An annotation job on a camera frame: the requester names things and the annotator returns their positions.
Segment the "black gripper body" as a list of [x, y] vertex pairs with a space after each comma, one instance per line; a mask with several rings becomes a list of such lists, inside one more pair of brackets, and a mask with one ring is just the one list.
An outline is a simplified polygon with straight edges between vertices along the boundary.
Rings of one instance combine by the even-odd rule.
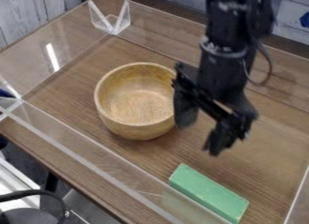
[[199, 110], [211, 118], [226, 114], [243, 116], [247, 133], [258, 117], [243, 93], [255, 49], [250, 44], [237, 48], [217, 46], [203, 38], [200, 51], [198, 67], [180, 61], [175, 64], [176, 78], [172, 81], [191, 94]]

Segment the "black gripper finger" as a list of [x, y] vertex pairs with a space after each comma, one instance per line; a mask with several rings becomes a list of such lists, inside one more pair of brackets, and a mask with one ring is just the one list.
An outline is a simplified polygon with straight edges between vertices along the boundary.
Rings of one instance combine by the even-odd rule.
[[191, 94], [174, 80], [174, 118], [176, 127], [183, 129], [194, 124], [198, 115], [198, 106], [194, 103]]
[[229, 149], [238, 139], [243, 139], [245, 117], [238, 114], [226, 114], [214, 118], [217, 124], [208, 133], [203, 145], [204, 151], [210, 155], [218, 156], [226, 149]]

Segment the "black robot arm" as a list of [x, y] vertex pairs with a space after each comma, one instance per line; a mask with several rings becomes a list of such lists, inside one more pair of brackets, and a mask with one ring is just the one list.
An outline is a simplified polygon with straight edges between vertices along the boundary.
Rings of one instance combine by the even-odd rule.
[[266, 53], [261, 38], [271, 33], [271, 0], [206, 0], [207, 25], [199, 44], [198, 66], [175, 64], [174, 118], [190, 126], [204, 112], [217, 126], [203, 149], [213, 156], [251, 131], [258, 112], [245, 96], [257, 53]]

